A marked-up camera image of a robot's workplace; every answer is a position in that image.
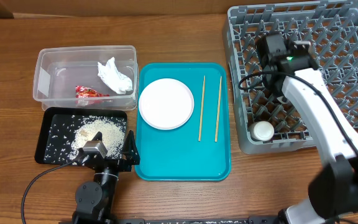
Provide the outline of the white cup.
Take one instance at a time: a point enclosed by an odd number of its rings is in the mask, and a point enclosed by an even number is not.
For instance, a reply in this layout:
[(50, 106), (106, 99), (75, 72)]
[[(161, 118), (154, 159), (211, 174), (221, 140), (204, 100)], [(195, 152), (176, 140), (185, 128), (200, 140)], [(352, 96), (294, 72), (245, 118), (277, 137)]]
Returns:
[(274, 127), (267, 121), (253, 123), (249, 127), (251, 138), (256, 141), (270, 141), (275, 133)]

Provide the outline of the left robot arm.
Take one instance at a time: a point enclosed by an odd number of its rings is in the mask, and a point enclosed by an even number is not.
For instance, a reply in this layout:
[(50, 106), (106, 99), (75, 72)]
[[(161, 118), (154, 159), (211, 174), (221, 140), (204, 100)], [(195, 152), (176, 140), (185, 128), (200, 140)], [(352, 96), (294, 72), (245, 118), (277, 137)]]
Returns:
[(76, 210), (72, 223), (117, 223), (111, 213), (116, 185), (121, 172), (130, 172), (140, 164), (133, 131), (129, 131), (121, 151), (122, 158), (108, 159), (102, 133), (79, 149), (77, 163), (94, 170), (92, 181), (82, 183), (76, 190)]

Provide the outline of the red snack wrapper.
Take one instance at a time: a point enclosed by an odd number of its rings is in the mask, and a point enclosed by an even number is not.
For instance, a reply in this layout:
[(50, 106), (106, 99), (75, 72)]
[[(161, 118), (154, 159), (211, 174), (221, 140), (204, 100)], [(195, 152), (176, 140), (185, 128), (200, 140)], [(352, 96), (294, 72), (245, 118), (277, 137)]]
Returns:
[(77, 106), (89, 106), (96, 103), (102, 102), (102, 100), (89, 100), (89, 98), (99, 98), (99, 97), (107, 97), (109, 95), (105, 95), (97, 92), (92, 88), (88, 88), (85, 86), (76, 86), (76, 105)]

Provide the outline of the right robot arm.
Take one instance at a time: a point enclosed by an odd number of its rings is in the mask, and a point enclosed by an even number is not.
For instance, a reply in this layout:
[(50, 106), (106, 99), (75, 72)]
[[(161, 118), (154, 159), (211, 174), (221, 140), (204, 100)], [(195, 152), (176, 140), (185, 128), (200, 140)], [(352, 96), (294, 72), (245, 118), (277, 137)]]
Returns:
[(309, 42), (267, 34), (257, 42), (264, 85), (286, 98), (313, 138), (323, 165), (308, 197), (281, 212), (284, 223), (326, 223), (358, 212), (358, 133), (331, 96)]

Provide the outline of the white napkin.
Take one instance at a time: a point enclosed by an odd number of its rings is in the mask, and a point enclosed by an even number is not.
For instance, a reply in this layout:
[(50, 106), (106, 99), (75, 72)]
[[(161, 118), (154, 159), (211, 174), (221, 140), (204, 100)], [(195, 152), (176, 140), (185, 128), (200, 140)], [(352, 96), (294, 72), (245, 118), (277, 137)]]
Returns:
[(133, 90), (133, 83), (128, 76), (117, 69), (115, 61), (116, 59), (112, 57), (105, 65), (98, 62), (98, 77), (113, 92), (123, 95)]

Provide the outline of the wooden chopstick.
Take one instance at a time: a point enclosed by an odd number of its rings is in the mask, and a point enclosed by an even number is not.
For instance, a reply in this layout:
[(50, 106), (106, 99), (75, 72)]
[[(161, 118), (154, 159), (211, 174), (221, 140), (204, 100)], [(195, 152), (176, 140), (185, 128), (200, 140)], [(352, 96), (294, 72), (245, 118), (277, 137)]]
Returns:
[(222, 88), (222, 76), (219, 78), (219, 89), (218, 89), (218, 104), (217, 104), (217, 113), (216, 113), (216, 129), (214, 135), (214, 141), (218, 141), (218, 134), (219, 134), (219, 119), (220, 119), (220, 106), (221, 106), (221, 88)]
[(205, 84), (206, 84), (206, 77), (203, 77), (203, 86), (202, 86), (202, 94), (201, 94), (201, 103), (200, 103), (200, 125), (199, 125), (199, 132), (198, 132), (198, 142), (201, 142), (202, 136), (202, 128), (203, 128), (203, 108), (204, 108), (204, 93), (205, 93)]

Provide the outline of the large white plate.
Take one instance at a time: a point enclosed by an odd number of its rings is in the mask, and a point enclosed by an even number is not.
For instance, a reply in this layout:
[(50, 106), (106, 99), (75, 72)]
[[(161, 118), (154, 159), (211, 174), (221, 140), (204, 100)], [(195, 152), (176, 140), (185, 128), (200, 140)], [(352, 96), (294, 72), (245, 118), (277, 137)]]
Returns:
[(159, 130), (172, 130), (184, 125), (191, 117), (195, 102), (191, 90), (172, 78), (161, 78), (148, 84), (140, 94), (142, 119)]

